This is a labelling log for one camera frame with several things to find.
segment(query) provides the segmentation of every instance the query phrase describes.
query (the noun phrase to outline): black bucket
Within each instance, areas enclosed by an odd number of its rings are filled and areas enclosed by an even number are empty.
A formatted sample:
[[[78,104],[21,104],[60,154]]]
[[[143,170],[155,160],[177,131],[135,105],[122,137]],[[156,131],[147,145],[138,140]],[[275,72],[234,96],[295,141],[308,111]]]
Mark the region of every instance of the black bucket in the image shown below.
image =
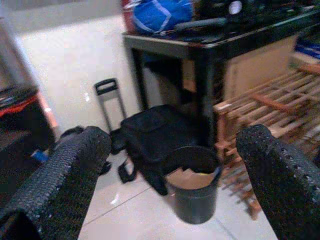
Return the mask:
[[[222,167],[216,155],[201,146],[187,146],[174,151],[168,161],[187,161],[191,169],[198,173],[213,173],[209,185],[199,189],[182,189],[167,182],[170,192],[174,193],[173,210],[184,222],[202,224],[215,213],[217,187]]]

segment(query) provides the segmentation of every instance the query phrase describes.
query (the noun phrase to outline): black table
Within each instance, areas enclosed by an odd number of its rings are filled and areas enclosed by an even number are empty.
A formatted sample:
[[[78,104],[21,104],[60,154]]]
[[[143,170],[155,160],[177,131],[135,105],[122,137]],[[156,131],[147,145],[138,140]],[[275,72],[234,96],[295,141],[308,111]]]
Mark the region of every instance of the black table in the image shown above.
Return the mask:
[[[260,25],[234,33],[217,32],[203,37],[143,36],[124,33],[124,44],[131,64],[140,106],[148,108],[144,85],[142,53],[153,53],[194,61],[197,114],[206,123],[206,144],[213,146],[216,138],[213,105],[222,101],[215,94],[215,66],[236,56],[261,48],[301,31],[318,27],[320,9],[287,17],[281,21]]]

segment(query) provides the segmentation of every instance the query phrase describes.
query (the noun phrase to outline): wooden rack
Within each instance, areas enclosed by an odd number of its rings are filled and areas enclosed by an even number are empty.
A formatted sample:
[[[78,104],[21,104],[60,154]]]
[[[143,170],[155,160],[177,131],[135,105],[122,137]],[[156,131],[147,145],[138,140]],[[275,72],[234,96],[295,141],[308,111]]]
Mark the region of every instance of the wooden rack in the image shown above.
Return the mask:
[[[214,106],[218,114],[215,146],[224,163],[221,182],[239,196],[239,202],[247,203],[254,220],[261,207],[237,153],[236,134],[244,127],[264,124],[275,137],[314,158],[320,146],[320,76],[306,69],[290,71]]]

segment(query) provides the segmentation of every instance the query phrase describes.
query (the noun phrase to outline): red trim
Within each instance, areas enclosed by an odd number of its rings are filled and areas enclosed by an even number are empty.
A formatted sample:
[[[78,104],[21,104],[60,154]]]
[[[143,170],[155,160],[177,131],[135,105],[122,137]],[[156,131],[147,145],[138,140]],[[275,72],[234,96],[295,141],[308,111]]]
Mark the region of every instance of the red trim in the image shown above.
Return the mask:
[[[14,105],[12,107],[8,107],[8,108],[5,108],[3,110],[0,110],[0,117],[2,117],[3,115],[5,114],[15,114],[15,113],[19,113],[21,112],[23,109],[25,109],[26,106],[28,106],[29,104],[32,104],[34,102],[36,102],[38,100],[38,97],[37,95],[34,95],[30,98],[28,98],[27,100],[17,104],[17,105]]]

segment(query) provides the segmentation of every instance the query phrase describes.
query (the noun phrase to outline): tile grout line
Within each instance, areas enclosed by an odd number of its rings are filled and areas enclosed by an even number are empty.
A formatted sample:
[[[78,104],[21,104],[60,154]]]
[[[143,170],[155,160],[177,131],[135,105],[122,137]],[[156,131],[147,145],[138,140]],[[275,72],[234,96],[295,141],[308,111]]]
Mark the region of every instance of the tile grout line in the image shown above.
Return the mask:
[[[97,219],[101,218],[102,216],[106,215],[107,213],[111,212],[112,210],[114,210],[114,209],[116,209],[116,208],[120,207],[121,205],[125,204],[126,202],[130,201],[131,199],[133,199],[133,198],[137,197],[137,196],[138,196],[138,195],[140,195],[140,194],[143,194],[145,191],[149,190],[150,188],[151,188],[151,186],[150,186],[150,187],[148,187],[147,189],[143,190],[142,192],[139,192],[138,194],[134,195],[133,197],[129,198],[128,200],[126,200],[126,201],[122,202],[122,203],[121,203],[121,204],[119,204],[118,206],[113,207],[112,209],[110,209],[110,210],[106,211],[105,213],[102,213],[101,215],[99,215],[99,216],[95,217],[94,219],[90,220],[89,222],[87,222],[87,223],[83,224],[83,226],[82,226],[82,227],[84,228],[85,226],[87,226],[87,225],[91,224],[91,223],[92,223],[92,222],[94,222],[95,220],[97,220]]]
[[[214,219],[219,223],[219,225],[226,231],[226,233],[227,233],[233,240],[238,240],[238,239],[231,233],[231,231],[230,231],[225,225],[223,225],[223,223],[222,223],[217,217],[214,217]]]

